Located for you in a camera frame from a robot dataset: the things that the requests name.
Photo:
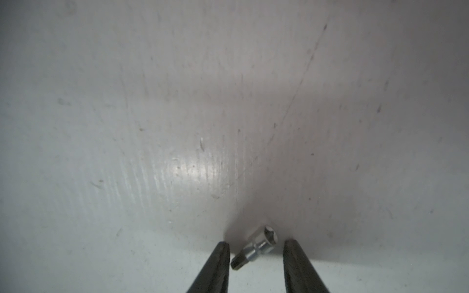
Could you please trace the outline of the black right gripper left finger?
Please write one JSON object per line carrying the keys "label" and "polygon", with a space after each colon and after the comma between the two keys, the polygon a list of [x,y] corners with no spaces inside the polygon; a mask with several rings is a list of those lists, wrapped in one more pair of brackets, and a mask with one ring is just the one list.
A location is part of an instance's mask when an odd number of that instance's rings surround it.
{"label": "black right gripper left finger", "polygon": [[227,293],[230,272],[230,245],[219,242],[187,293]]}

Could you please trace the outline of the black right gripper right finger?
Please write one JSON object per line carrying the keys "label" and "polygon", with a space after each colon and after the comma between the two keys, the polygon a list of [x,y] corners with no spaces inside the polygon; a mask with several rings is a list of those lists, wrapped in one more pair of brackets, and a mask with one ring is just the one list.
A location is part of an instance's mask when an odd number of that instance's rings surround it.
{"label": "black right gripper right finger", "polygon": [[330,293],[295,239],[284,243],[283,268],[287,293]]}

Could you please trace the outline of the silver socket bit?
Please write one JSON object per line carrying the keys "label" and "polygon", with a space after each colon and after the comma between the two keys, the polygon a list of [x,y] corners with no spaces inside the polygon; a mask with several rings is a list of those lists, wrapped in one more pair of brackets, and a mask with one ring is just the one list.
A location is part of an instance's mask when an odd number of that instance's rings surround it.
{"label": "silver socket bit", "polygon": [[240,270],[250,262],[254,262],[260,256],[269,254],[278,243],[276,231],[265,225],[260,227],[251,237],[243,249],[235,255],[230,265],[234,271]]}

